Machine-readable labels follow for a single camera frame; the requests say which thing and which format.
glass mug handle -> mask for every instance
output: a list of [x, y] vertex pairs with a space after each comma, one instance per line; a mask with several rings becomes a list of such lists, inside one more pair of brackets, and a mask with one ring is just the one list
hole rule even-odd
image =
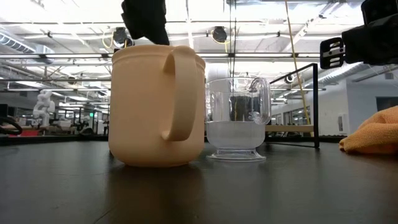
[[259, 91], [260, 112], [251, 111], [249, 119], [256, 124], [267, 124], [271, 120], [271, 97], [269, 94], [269, 82], [264, 78], [255, 78], [249, 87], [249, 92], [256, 93]]
[[166, 141], [185, 141], [195, 122], [198, 95], [195, 51], [178, 46], [168, 54], [164, 63], [165, 75], [175, 75], [174, 110], [168, 130], [161, 135]]

fluorescent light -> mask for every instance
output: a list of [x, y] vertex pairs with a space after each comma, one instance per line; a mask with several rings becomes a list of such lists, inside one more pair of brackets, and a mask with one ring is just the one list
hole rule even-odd
[[18, 81], [18, 82], [16, 82], [16, 83], [22, 84], [22, 85], [31, 86], [31, 87], [37, 87], [37, 88], [40, 88], [40, 87], [43, 87], [43, 86], [44, 86], [44, 85], [39, 84], [39, 83], [37, 83], [37, 82]]
[[62, 113], [62, 114], [64, 114], [64, 113], [65, 113], [65, 111], [64, 111], [64, 110], [58, 110], [58, 113]]
[[48, 91], [73, 91], [74, 89], [44, 89]]
[[108, 50], [106, 50], [105, 48], [100, 48], [99, 50], [102, 50], [102, 51], [104, 51], [104, 52], [106, 52], [106, 53], [109, 53], [109, 51]]
[[108, 105], [108, 104], [111, 104], [111, 103], [106, 103], [106, 102], [92, 102], [92, 103], [90, 103], [90, 104], [92, 104], [92, 105]]
[[62, 109], [64, 109], [64, 110], [79, 110], [79, 108], [69, 108], [69, 107], [65, 107], [65, 108], [62, 108]]
[[101, 54], [47, 54], [48, 58], [100, 58]]
[[37, 89], [8, 89], [8, 91], [39, 91]]
[[64, 97], [64, 95], [62, 95], [62, 94], [59, 94], [59, 93], [56, 93], [56, 92], [52, 92], [52, 94], [54, 94], [55, 96], [61, 96], [61, 97]]
[[60, 106], [73, 106], [73, 107], [83, 107], [83, 105], [77, 105], [77, 104], [70, 104], [70, 103], [62, 103], [60, 102]]
[[27, 59], [30, 59], [30, 58], [40, 58], [40, 56], [39, 55], [36, 55], [36, 54], [14, 54], [14, 55], [12, 55], [12, 54], [4, 54], [4, 55], [0, 55], [0, 58], [3, 58], [3, 59], [12, 59], [12, 58], [19, 58], [19, 59], [22, 59], [22, 58], [27, 58]]
[[228, 54], [197, 53], [199, 57], [228, 57]]
[[268, 53], [268, 54], [262, 54], [262, 53], [259, 53], [259, 54], [238, 53], [238, 54], [235, 54], [235, 56], [236, 57], [292, 57], [292, 54], [290, 54], [290, 53], [283, 53], [283, 54], [278, 54], [278, 53], [276, 53], [276, 54], [270, 54], [270, 53]]
[[39, 38], [45, 38], [48, 37], [47, 35], [32, 35], [28, 37], [24, 37], [24, 39], [39, 39]]
[[298, 54], [299, 57], [315, 57], [319, 58], [320, 54], [319, 53], [309, 53], [309, 54]]
[[313, 91], [313, 89], [306, 89], [306, 88], [304, 88], [303, 91]]
[[71, 98], [71, 99], [74, 99], [74, 100], [79, 100], [79, 101], [89, 100], [89, 99], [87, 99], [85, 97], [82, 97], [82, 96], [68, 96], [68, 97]]
[[77, 89], [77, 91], [106, 91], [106, 90], [109, 89], [84, 89], [84, 88]]

black table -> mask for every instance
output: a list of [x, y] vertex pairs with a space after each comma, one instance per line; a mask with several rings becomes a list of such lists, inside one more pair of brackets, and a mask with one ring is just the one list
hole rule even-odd
[[398, 223], [398, 159], [262, 146], [263, 163], [126, 167], [107, 142], [0, 147], [0, 223]]

pole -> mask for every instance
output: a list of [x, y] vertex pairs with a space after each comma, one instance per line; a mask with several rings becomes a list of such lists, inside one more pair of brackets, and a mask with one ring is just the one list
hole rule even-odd
[[79, 124], [81, 124], [81, 108], [79, 108]]
[[313, 63], [313, 133], [315, 149], [319, 149], [318, 65]]

white robot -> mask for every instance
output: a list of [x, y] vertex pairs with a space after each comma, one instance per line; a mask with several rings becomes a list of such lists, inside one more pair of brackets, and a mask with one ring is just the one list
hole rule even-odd
[[50, 100], [51, 95], [51, 91], [40, 91], [40, 94], [37, 96], [37, 103], [33, 109], [33, 117], [35, 119], [41, 117], [43, 119], [42, 126], [45, 127], [49, 125], [50, 113], [54, 113], [55, 111], [55, 103]]

